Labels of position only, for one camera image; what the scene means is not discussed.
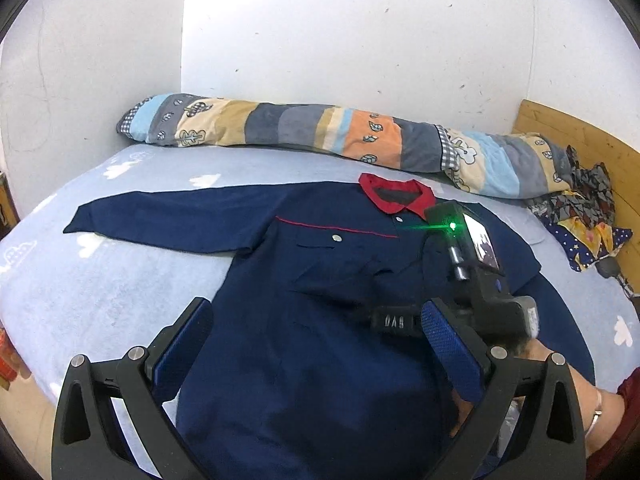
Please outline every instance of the white wall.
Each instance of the white wall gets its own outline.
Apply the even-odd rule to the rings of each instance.
[[[532,0],[185,0],[182,88],[505,132]]]
[[[534,0],[527,98],[640,151],[640,49],[608,0]]]
[[[526,97],[640,150],[640,50],[607,0],[184,0],[184,16],[182,2],[28,2],[0,64],[21,215],[126,144],[127,108],[178,88],[180,43],[191,92],[490,132]]]
[[[20,215],[127,145],[120,116],[180,85],[184,0],[30,0],[4,40],[0,129]]]
[[[185,0],[182,88],[506,132],[530,98],[640,149],[640,50],[608,0]]]

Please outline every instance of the wrist bracelet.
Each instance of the wrist bracelet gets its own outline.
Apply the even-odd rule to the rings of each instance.
[[[593,428],[595,428],[596,422],[602,416],[602,394],[598,389],[596,389],[596,393],[598,394],[598,403],[596,404],[596,410],[593,413],[593,420],[591,421],[591,425],[589,426],[589,429],[587,430],[587,432],[584,434],[585,438],[589,436]]]

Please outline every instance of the red collar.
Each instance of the red collar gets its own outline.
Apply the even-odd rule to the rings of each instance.
[[[425,220],[424,210],[435,205],[436,197],[430,187],[421,184],[417,180],[408,180],[407,182],[397,182],[395,180],[387,180],[371,173],[363,173],[358,180],[362,190],[370,198],[370,200],[387,214],[399,213],[404,209],[408,209],[416,213],[420,218]],[[418,197],[410,204],[401,204],[398,202],[388,202],[380,198],[376,193],[376,189],[383,188],[389,191],[407,191],[419,193]]]

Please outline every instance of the colorful cloth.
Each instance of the colorful cloth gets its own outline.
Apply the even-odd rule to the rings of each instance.
[[[133,107],[117,131],[160,146],[257,144],[335,153],[396,170],[437,173],[458,166],[441,126],[329,105],[275,105],[165,94]]]
[[[460,189],[500,198],[570,186],[566,154],[539,134],[463,134],[353,108],[164,94],[134,106],[117,131],[160,146],[277,145],[412,173],[445,171]]]
[[[566,154],[573,189],[534,198],[528,205],[562,245],[571,268],[581,272],[601,258],[615,256],[633,231],[614,227],[616,208],[604,163],[585,170],[571,146]]]
[[[540,221],[562,245],[569,265],[576,272],[587,269],[605,256],[615,256],[633,235],[631,229],[612,228],[604,222],[594,229],[587,229],[578,217],[557,224],[549,222],[547,217]]]
[[[454,294],[444,238],[416,228],[434,201],[415,180],[373,175],[130,192],[80,206],[65,232],[238,251],[178,401],[178,432],[213,478],[409,480],[450,443],[450,384],[425,339],[380,335],[349,312]],[[492,238],[503,283],[536,300],[540,340],[593,380],[584,339],[529,245],[466,206]]]
[[[448,129],[460,164],[446,170],[470,193],[499,198],[533,198],[570,188],[566,154],[540,134],[492,135]]]
[[[571,191],[534,198],[529,208],[539,217],[547,216],[551,223],[578,217],[589,229],[601,222],[613,225],[616,206],[604,163],[585,170],[571,146],[567,147],[566,154],[571,164]]]

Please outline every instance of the blue gripper pad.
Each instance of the blue gripper pad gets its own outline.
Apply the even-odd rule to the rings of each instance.
[[[212,327],[213,308],[202,299],[154,367],[152,394],[157,402],[175,399]]]
[[[482,370],[462,339],[433,301],[422,306],[422,331],[444,367],[453,387],[468,402],[482,399]]]

